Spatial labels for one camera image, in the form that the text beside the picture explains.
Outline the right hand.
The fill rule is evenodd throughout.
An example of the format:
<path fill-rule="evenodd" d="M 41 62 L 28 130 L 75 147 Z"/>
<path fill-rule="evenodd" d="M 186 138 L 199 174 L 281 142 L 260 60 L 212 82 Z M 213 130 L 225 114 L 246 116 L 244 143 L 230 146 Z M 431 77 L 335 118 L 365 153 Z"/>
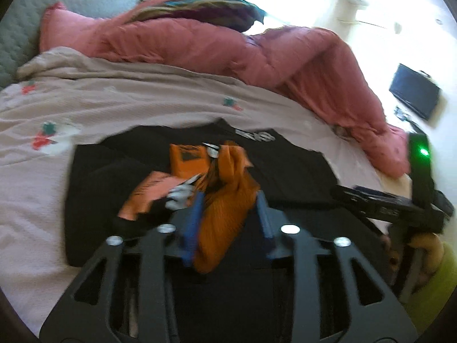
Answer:
<path fill-rule="evenodd" d="M 389 236 L 382 235 L 380 239 L 383 249 L 388 256 L 391 278 L 393 278 L 399 270 L 400 255 L 396 250 L 392 249 Z M 425 286 L 438 271 L 445 254 L 445 249 L 442 240 L 435 233 L 417 234 L 412 237 L 409 246 L 413 249 L 421 249 L 424 251 L 421 271 L 414 286 L 414 291 L 417 291 Z"/>

